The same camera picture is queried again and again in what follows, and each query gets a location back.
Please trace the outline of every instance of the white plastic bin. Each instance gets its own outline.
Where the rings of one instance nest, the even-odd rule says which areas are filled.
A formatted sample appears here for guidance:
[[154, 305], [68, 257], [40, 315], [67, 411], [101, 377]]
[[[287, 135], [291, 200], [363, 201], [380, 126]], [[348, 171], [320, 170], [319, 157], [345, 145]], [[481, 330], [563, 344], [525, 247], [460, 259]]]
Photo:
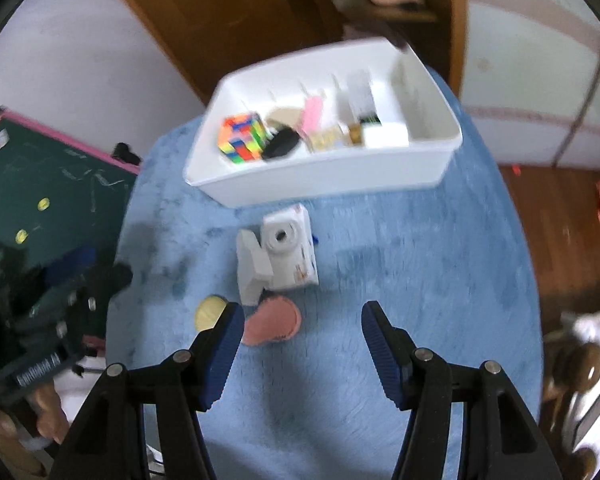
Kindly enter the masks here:
[[[217, 146], [225, 117], [278, 106], [303, 107], [323, 95], [322, 126], [350, 123], [347, 77], [370, 73], [382, 124], [404, 130], [396, 146], [352, 146], [311, 153], [304, 143], [288, 156], [234, 164]], [[435, 186], [462, 143], [455, 115], [413, 50], [383, 38], [320, 46], [227, 75], [218, 84], [184, 169], [188, 184], [227, 207], [350, 192]]]

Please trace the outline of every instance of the wooden floor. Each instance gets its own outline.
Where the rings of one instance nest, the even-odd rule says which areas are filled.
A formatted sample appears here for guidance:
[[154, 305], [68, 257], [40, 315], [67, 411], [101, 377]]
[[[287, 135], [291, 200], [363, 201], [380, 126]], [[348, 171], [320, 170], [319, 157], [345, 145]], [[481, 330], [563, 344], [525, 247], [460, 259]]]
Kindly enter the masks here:
[[560, 327], [560, 313], [600, 310], [600, 173], [501, 167], [536, 270], [542, 332]]

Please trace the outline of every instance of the silver bolt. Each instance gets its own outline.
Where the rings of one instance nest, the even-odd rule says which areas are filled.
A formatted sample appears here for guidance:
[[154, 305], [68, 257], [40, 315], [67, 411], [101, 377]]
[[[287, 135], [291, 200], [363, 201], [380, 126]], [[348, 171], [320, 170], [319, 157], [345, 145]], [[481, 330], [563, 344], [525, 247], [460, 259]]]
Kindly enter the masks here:
[[107, 375], [109, 377], [118, 377], [122, 373], [122, 370], [124, 370], [122, 365], [115, 363], [107, 368]]
[[56, 334], [58, 334], [60, 339], [66, 336], [66, 323], [64, 321], [61, 321], [56, 325]]
[[177, 363], [186, 363], [189, 359], [191, 359], [191, 352], [189, 350], [178, 350], [173, 355], [173, 360]]
[[420, 361], [431, 361], [433, 359], [433, 352], [428, 348], [417, 348], [414, 352], [416, 359]]
[[496, 361], [487, 361], [484, 364], [484, 369], [487, 370], [490, 374], [499, 374], [502, 370], [502, 366], [500, 366]]

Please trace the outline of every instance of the blue tablecloth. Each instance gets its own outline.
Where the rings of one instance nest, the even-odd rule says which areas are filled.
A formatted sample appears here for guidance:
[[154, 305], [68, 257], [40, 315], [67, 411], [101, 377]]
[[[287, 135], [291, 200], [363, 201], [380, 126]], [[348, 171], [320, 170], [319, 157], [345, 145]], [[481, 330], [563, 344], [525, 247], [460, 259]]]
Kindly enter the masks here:
[[[500, 362], [538, 416], [538, 293], [520, 222], [471, 119], [434, 77], [464, 135], [438, 187], [302, 200], [319, 239], [320, 286], [288, 294], [301, 331], [240, 346], [222, 398], [200, 415], [220, 480], [391, 478], [408, 413], [384, 396], [367, 351], [367, 300], [449, 362]], [[136, 181], [118, 249], [134, 278], [110, 305], [109, 363], [143, 367], [188, 348], [200, 300], [238, 300], [238, 229], [289, 204], [227, 209], [189, 187], [182, 169], [199, 125], [159, 139]], [[446, 478], [456, 477], [460, 423], [458, 408]], [[154, 411], [146, 429], [159, 447]]]

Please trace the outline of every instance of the white camera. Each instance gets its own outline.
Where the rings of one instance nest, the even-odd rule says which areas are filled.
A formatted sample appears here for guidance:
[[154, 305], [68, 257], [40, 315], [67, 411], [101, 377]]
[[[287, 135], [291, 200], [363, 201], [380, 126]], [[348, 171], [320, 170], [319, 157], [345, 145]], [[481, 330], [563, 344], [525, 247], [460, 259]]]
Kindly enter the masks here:
[[236, 239], [238, 289], [244, 305], [257, 305], [262, 290], [288, 290], [318, 284], [309, 213], [301, 204], [262, 220], [260, 245], [252, 231]]

